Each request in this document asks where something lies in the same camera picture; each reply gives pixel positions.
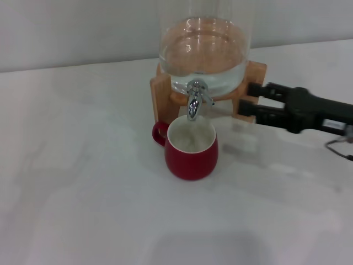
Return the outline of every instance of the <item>wooden base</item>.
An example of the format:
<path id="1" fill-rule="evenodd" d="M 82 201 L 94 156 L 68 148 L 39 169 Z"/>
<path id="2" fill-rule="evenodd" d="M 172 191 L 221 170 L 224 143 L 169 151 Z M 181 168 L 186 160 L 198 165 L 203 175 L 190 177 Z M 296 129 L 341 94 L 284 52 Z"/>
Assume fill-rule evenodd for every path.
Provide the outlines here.
<path id="1" fill-rule="evenodd" d="M 237 89 L 222 97 L 214 98 L 213 100 L 232 100 L 233 103 L 233 117 L 244 120 L 249 123 L 254 121 L 254 117 L 246 117 L 238 114 L 239 100 L 245 99 L 255 104 L 258 103 L 259 98 L 250 97 L 247 95 L 248 84 L 250 82 L 263 84 L 266 75 L 267 65 L 259 62 L 249 61 L 247 71 L 243 82 Z M 180 106 L 186 106 L 188 98 L 186 95 L 175 92 L 172 89 L 172 81 L 170 75 L 161 73 L 161 68 L 157 67 L 157 76 L 150 81 L 153 111 L 155 121 L 163 121 L 170 124 L 179 115 Z"/>

